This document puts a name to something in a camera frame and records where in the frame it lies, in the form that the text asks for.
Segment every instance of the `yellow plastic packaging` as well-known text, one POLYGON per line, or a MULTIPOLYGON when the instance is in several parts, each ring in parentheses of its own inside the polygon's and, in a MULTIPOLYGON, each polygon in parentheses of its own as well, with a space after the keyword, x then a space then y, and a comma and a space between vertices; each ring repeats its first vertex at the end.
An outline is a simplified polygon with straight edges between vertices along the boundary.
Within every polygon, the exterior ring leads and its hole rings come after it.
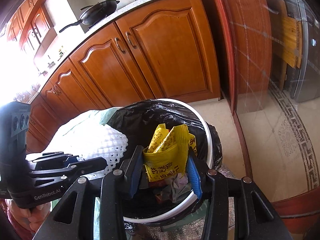
POLYGON ((179 172, 185 173, 189 146, 197 155, 196 138, 182 124, 170 131, 159 124, 148 148, 143 150, 144 162, 150 182, 165 179, 179 172))

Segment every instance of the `cooking pot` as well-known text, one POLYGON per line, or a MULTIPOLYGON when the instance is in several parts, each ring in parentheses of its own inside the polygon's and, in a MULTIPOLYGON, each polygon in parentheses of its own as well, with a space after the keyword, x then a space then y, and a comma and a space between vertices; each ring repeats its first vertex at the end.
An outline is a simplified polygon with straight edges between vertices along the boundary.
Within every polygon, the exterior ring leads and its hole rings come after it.
POLYGON ((69 28, 71 26, 76 26, 80 23, 83 23, 84 25, 94 25, 96 22, 101 21, 105 17, 109 16, 110 14, 114 13, 117 9, 117 4, 120 3, 120 1, 117 0, 105 0, 103 2, 97 3, 95 5, 88 5, 80 10, 84 10, 88 8, 79 18, 79 21, 75 23, 71 23, 67 25, 66 27, 62 28, 59 33, 63 32, 66 28, 69 28))

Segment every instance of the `speckled countertop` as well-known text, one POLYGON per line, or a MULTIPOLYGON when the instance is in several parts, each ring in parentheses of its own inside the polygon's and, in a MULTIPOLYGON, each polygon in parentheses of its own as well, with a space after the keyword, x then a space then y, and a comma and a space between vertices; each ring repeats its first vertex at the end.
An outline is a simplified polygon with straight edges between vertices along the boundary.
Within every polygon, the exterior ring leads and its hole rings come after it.
POLYGON ((108 17, 104 18, 103 20, 101 20, 100 22, 98 22, 94 27, 92 27, 88 32, 85 33, 83 41, 79 44, 75 44, 73 49, 71 49, 69 52, 65 53, 62 58, 59 60, 60 63, 56 64, 55 66, 53 66, 51 69, 48 70, 48 73, 45 77, 43 77, 39 83, 40 83, 40 88, 38 89, 38 91, 36 92, 36 94, 31 98, 31 100, 29 101, 29 104, 36 98, 36 96, 39 94, 39 92, 41 91, 41 89, 43 88, 43 86, 46 84, 46 82, 50 79, 51 75, 55 72, 55 70, 64 62, 64 60, 66 58, 69 57, 69 55, 79 46, 81 45, 84 41, 86 41, 91 35, 93 35, 94 33, 96 33, 98 30, 100 30, 102 27, 104 27, 105 25, 111 23, 112 21, 116 20, 117 18, 121 17, 123 14, 128 13, 138 7, 143 6, 144 4, 151 2, 153 0, 137 0, 134 1, 124 7, 122 7, 121 9, 115 11, 113 14, 109 15, 108 17))

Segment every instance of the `handheld robotic device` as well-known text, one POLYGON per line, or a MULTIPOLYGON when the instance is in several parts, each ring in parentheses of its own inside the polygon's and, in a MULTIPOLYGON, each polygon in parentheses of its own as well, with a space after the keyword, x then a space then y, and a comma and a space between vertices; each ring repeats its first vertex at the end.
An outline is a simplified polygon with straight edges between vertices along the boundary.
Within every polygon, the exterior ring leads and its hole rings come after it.
MULTIPOLYGON (((26 160, 26 132, 30 105, 11 102, 0 108, 0 197, 12 198, 20 208, 59 199, 34 240, 92 240, 95 198, 100 198, 100 239, 125 240, 122 199, 136 193, 143 166, 137 146, 127 167, 103 178, 82 175, 105 169, 102 157, 78 161, 63 152, 38 154, 26 160)), ((202 239, 228 238, 228 197, 235 201, 235 240, 290 240, 291 235, 258 186, 249 178, 224 177, 189 152, 194 170, 191 180, 199 201, 208 199, 202 239)), ((0 232, 6 240, 19 240, 0 209, 0 232)))

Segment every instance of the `metal screw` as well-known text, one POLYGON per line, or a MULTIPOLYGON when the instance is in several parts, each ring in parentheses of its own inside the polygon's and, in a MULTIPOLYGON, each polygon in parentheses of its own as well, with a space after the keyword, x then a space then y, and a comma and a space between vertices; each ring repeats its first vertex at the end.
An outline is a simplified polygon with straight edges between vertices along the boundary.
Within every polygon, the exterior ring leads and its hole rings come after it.
POLYGON ((114 170, 112 173, 113 175, 119 176, 122 174, 122 170, 114 170))
POLYGON ((83 184, 83 183, 85 183, 87 181, 87 179, 85 178, 85 177, 80 177, 79 179, 78 179, 78 183, 79 184, 83 184))
POLYGON ((208 174, 214 176, 214 175, 217 175, 217 171, 216 170, 208 170, 208 174))
POLYGON ((245 183, 251 183, 251 182, 252 182, 252 179, 250 179, 249 177, 244 177, 244 178, 243 178, 243 181, 244 181, 245 183))

